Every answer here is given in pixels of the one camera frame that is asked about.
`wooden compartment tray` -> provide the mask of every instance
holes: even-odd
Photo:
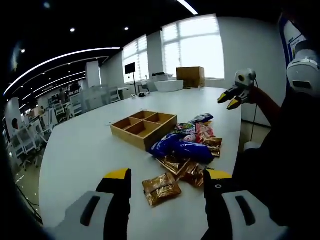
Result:
[[[111,132],[125,142],[148,151],[170,133],[178,123],[177,115],[140,111],[112,124]]]

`wooden box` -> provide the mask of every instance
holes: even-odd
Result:
[[[205,86],[205,69],[200,66],[177,67],[176,79],[183,80],[184,88],[202,88]]]
[[[178,123],[177,115],[140,111],[112,124],[111,132],[125,142],[148,151],[170,133]]]

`black ceiling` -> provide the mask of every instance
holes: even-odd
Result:
[[[281,14],[279,7],[260,2],[186,2],[199,15],[246,17],[276,23]],[[7,24],[3,30],[7,36],[7,65],[3,76],[5,80],[1,81],[2,92],[26,71],[52,58],[87,49],[123,48],[144,34],[154,33],[164,25],[193,16],[176,0],[19,0],[7,3]],[[75,32],[70,32],[70,28],[75,28]],[[54,80],[85,71],[85,63],[88,61],[85,59],[95,60],[99,57],[102,63],[106,57],[111,58],[119,51],[93,51],[55,60],[19,80],[5,98],[19,97],[20,104],[34,101],[35,94],[22,101],[32,92],[31,88],[38,89]],[[17,64],[13,64],[13,53]],[[59,81],[59,84],[69,81],[66,78]]]

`window blinds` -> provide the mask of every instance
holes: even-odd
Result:
[[[126,74],[125,72],[125,66],[132,63],[135,63],[134,78],[136,81],[149,78],[146,35],[138,38],[123,48],[122,64],[125,84],[132,83],[134,81],[133,75]]]
[[[224,53],[215,15],[193,17],[162,28],[165,72],[203,67],[206,78],[224,79]]]

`tv screen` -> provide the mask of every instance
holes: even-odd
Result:
[[[136,64],[135,63],[130,63],[126,66],[124,66],[125,69],[125,74],[131,74],[136,72]]]

